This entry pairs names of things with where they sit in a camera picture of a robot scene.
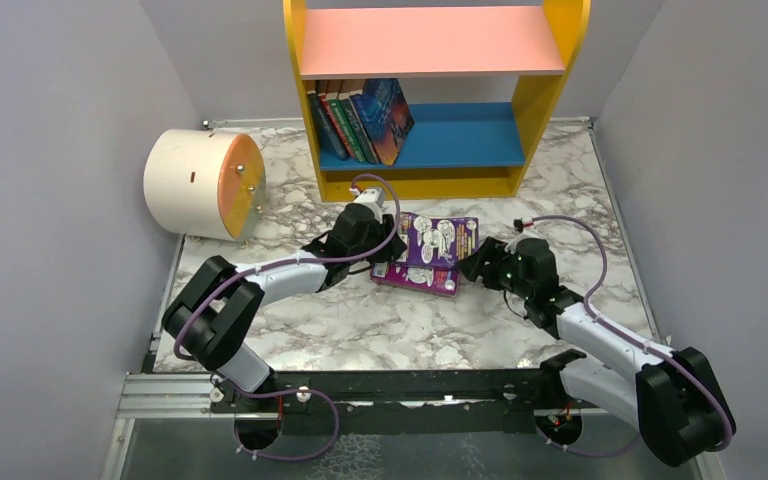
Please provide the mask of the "Jane Eyre blue book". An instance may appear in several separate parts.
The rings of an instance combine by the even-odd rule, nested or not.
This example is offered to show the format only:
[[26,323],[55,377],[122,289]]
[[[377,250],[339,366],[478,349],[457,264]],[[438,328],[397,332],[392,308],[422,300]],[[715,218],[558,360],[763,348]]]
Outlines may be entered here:
[[393,166],[414,120],[398,79],[365,80],[363,94],[350,99],[378,157],[378,164]]

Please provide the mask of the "green Treehouse book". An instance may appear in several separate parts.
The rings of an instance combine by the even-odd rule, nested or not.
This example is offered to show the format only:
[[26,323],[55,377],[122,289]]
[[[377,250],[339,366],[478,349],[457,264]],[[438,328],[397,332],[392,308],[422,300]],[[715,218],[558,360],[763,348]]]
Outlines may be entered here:
[[366,134],[363,123],[355,111],[352,100],[340,98],[340,90],[343,81],[337,81],[339,82],[338,101],[342,107],[342,111],[345,115],[348,126],[350,127],[349,138],[352,141],[352,145],[356,149],[356,161],[359,163],[378,164],[378,157],[376,156],[371,141]]

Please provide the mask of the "Nineteen Eighty-Four dark book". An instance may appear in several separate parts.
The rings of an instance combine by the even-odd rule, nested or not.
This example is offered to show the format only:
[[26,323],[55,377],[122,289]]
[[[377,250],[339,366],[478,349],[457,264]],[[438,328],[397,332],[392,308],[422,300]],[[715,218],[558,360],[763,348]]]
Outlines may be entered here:
[[320,98],[316,82],[314,80],[305,80],[304,87],[321,148],[324,151],[333,154],[341,161],[347,160],[349,158],[348,152],[338,135],[333,121],[327,113],[322,99]]

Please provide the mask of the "red Treehouse book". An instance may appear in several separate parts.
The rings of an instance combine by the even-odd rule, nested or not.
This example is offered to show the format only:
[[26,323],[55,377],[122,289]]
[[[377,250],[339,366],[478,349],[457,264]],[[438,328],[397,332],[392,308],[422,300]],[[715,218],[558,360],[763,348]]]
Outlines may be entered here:
[[337,80],[316,80],[315,84],[326,113],[343,144],[343,150],[346,152],[344,158],[357,160],[356,149],[349,138],[350,127],[338,101],[339,82]]

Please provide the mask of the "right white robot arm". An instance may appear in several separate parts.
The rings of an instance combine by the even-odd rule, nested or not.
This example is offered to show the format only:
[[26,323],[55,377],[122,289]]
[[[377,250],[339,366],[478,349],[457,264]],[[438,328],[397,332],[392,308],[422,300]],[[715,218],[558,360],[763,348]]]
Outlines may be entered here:
[[634,428],[662,463],[677,467],[724,446],[736,422],[707,357],[652,342],[600,315],[562,285],[548,243],[488,238],[457,261],[459,273],[523,302],[525,318],[571,349],[540,365],[543,394],[594,404]]

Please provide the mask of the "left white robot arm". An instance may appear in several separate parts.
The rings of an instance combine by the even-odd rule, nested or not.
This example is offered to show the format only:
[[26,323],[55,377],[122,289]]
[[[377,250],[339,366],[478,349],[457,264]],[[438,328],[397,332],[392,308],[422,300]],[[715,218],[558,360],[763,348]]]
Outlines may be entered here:
[[179,355],[255,394],[272,368],[245,343],[259,309],[305,294],[320,293],[345,280],[353,265],[393,260],[406,249],[398,217],[375,202],[345,206],[333,227],[297,253],[258,264],[235,266],[208,258],[162,316]]

